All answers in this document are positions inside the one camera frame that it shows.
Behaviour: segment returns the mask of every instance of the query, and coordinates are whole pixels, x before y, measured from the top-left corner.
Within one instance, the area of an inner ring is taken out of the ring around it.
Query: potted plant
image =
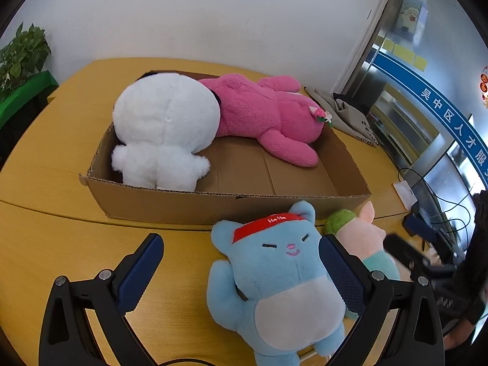
[[[33,24],[29,30],[21,24],[0,50],[0,169],[58,86],[49,72],[42,72],[50,54],[44,29]]]

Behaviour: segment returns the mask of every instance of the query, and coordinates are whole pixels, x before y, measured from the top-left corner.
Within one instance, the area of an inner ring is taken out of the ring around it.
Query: blue plush cat
[[[208,309],[253,348],[258,366],[298,366],[297,350],[313,345],[326,356],[344,339],[346,306],[319,258],[314,222],[313,206],[300,201],[288,213],[212,229],[229,261],[210,270]]]

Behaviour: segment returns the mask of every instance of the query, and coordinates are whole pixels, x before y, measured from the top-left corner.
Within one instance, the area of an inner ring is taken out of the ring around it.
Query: green plush toy
[[[368,201],[360,210],[359,216],[350,210],[340,210],[325,222],[325,233],[334,234],[342,246],[357,256],[369,271],[379,270],[389,279],[400,280],[394,259],[385,252],[383,240],[386,232],[373,224],[374,208]],[[350,311],[346,316],[355,319],[357,314]]]

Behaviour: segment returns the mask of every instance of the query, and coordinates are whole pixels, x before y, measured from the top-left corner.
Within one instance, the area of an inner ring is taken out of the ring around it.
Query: plush toy
[[[229,261],[210,270],[210,314],[244,338],[258,366],[298,366],[297,350],[313,345],[326,356],[344,339],[346,306],[319,258],[314,222],[313,206],[300,201],[288,213],[212,229]]]
[[[342,246],[357,256],[369,271],[378,270],[392,280],[400,280],[394,259],[385,252],[383,240],[386,232],[373,224],[374,208],[371,201],[366,202],[359,216],[350,210],[340,210],[330,216],[324,226],[326,234],[334,234]],[[352,319],[356,313],[346,312]]]
[[[255,138],[270,154],[298,166],[315,166],[317,140],[327,115],[312,99],[292,92],[300,83],[289,76],[263,78],[257,84],[240,74],[200,80],[221,100],[217,136]]]
[[[194,191],[210,163],[195,156],[208,147],[220,121],[213,93],[185,75],[159,73],[129,85],[115,103],[112,167],[124,184]]]

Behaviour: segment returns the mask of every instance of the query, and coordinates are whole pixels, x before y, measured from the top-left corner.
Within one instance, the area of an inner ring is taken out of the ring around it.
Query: sticky note
[[[413,61],[413,65],[423,72],[427,67],[427,61],[423,57],[417,55]]]
[[[377,35],[376,36],[376,39],[374,40],[374,43],[376,45],[382,45],[383,44],[383,41],[385,40],[384,37],[380,36],[380,35]]]
[[[391,40],[386,39],[385,42],[383,43],[382,48],[386,49],[388,52],[393,51],[393,47],[395,46],[395,43]]]
[[[404,60],[407,63],[412,64],[413,60],[415,58],[415,52],[410,51],[405,47],[402,47],[399,44],[395,44],[395,47],[393,48],[393,54],[400,59]]]

